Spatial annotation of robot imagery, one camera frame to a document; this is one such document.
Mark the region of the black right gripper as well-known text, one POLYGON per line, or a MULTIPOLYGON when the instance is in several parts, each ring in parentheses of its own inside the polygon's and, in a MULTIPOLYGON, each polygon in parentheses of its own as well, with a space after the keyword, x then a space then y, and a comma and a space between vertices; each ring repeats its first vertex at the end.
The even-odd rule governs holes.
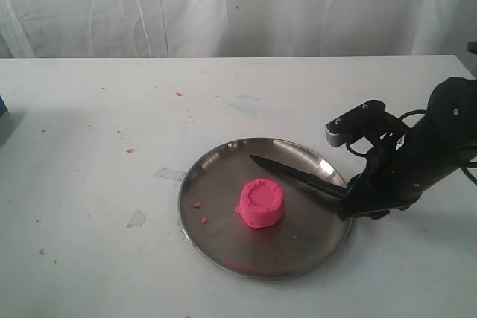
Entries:
POLYGON ((463 130, 441 133, 430 124, 414 127, 377 174, 370 178, 368 172, 361 172, 348 182, 344 200, 337 202, 338 218, 379 220, 388 210, 411 206, 424 191, 458 169, 458 152, 465 145, 463 130))

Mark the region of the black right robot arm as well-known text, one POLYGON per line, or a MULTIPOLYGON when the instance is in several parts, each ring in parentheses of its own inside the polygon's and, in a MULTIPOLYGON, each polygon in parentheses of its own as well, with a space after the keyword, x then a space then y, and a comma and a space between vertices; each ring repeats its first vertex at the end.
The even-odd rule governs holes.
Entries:
POLYGON ((364 170, 353 177, 338 216, 384 217, 406 210, 424 191, 476 157, 476 81, 450 77, 431 93, 424 116, 408 127, 368 101, 326 126, 335 146, 365 137, 372 147, 364 170))

